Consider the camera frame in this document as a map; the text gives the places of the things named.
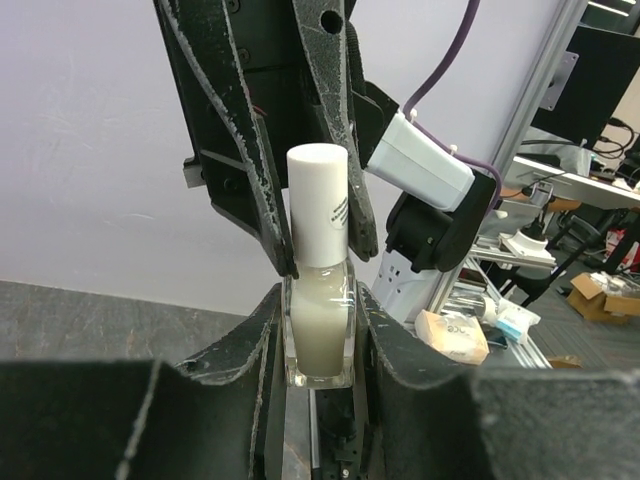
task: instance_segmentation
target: screw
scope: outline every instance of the screw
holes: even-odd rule
[[[247,50],[246,48],[238,49],[238,57],[240,57],[240,61],[242,63],[249,63],[249,60],[251,60],[251,55],[249,54],[249,50]]]
[[[229,13],[236,13],[240,10],[240,0],[227,0],[227,9]]]

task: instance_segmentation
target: label on cap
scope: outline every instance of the label on cap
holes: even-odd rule
[[[349,201],[347,197],[338,204],[336,208],[331,211],[331,225],[336,230],[342,230],[347,224],[347,218],[349,216]]]

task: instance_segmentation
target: nail polish bottle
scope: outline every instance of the nail polish bottle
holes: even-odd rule
[[[348,259],[347,151],[307,144],[287,153],[299,277],[283,281],[285,367],[290,385],[353,383],[355,289]]]

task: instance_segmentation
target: white wall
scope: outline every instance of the white wall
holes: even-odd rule
[[[459,62],[421,104],[424,124],[465,153],[493,152],[555,1],[484,0]],[[6,3],[0,278],[251,311],[278,279],[258,243],[184,185],[191,147],[151,0]],[[367,76],[404,100],[465,3],[361,0]],[[397,191],[373,179],[370,193],[383,240]],[[377,268],[358,264],[366,280]]]

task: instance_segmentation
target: computer monitor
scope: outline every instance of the computer monitor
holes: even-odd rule
[[[578,58],[564,89],[552,110],[538,109],[531,125],[592,148],[638,71],[640,38],[579,26],[567,51]]]

